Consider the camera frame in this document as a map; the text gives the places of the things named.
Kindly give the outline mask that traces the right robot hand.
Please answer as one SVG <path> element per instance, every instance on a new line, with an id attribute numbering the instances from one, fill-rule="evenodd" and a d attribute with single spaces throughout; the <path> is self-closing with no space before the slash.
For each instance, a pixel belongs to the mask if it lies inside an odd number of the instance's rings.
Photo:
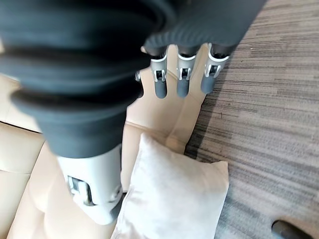
<path id="1" fill-rule="evenodd" d="M 177 46 L 177 87 L 189 92 L 196 55 L 208 44 L 201 90 L 212 91 L 263 0 L 3 0 L 0 71 L 17 77 L 10 98 L 32 116 L 57 155 L 75 203 L 97 224 L 123 201 L 126 110 L 144 93 L 167 95 L 167 48 Z"/>

